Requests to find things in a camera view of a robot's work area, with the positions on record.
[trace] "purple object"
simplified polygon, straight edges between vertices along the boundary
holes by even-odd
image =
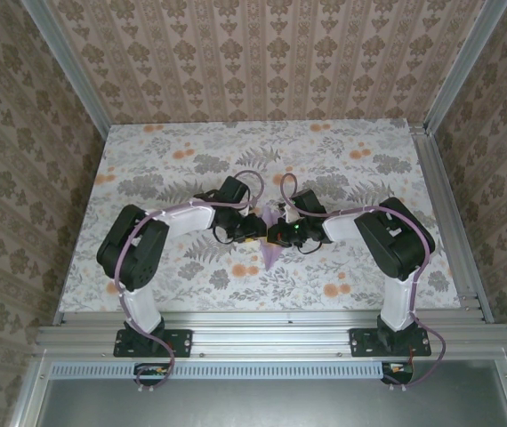
[[[267,224],[268,228],[278,223],[278,218],[281,214],[277,211],[272,211],[269,206],[263,207],[262,219]],[[262,250],[263,261],[265,262],[265,270],[268,271],[273,267],[275,261],[283,252],[283,247],[268,243],[267,240],[260,240],[260,248]]]

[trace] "ventilation grille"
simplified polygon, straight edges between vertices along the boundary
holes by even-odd
[[[134,362],[56,362],[53,380],[133,379]],[[156,378],[142,375],[141,379]],[[381,362],[208,363],[179,362],[172,379],[313,380],[382,378]]]

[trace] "floral mat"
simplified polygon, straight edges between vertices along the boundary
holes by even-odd
[[[407,122],[383,119],[113,126],[60,311],[120,310],[95,255],[125,205],[174,205],[243,169],[266,181],[258,210],[280,203],[285,172],[297,175],[300,189],[313,189],[327,210],[399,197],[437,242],[417,306],[459,306]],[[243,181],[253,192],[259,188],[254,177]],[[259,242],[225,246],[210,230],[195,232],[167,239],[151,285],[161,311],[378,310],[383,299],[383,274],[361,239],[311,255],[286,249],[266,271]]]

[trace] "table surface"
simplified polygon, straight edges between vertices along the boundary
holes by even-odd
[[[113,126],[60,311],[120,310],[95,255],[125,205],[174,205],[243,169],[266,182],[258,209],[280,203],[285,171],[327,211],[399,197],[437,242],[417,306],[459,307],[407,122],[382,119]],[[259,188],[254,177],[243,181]],[[194,232],[167,239],[151,285],[161,311],[379,310],[383,300],[383,274],[360,238],[306,256],[286,249],[266,271],[259,242],[225,246],[210,230]]]

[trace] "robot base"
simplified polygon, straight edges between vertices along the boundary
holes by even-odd
[[[117,331],[113,356],[116,358],[168,358],[168,352],[158,344],[140,335],[126,322],[125,329]],[[189,358],[192,350],[192,331],[190,329],[165,329],[165,320],[151,332],[156,338],[166,342],[173,349],[176,358]]]
[[[394,332],[378,316],[378,327],[351,329],[349,337],[353,358],[431,356],[428,333],[416,323]]]

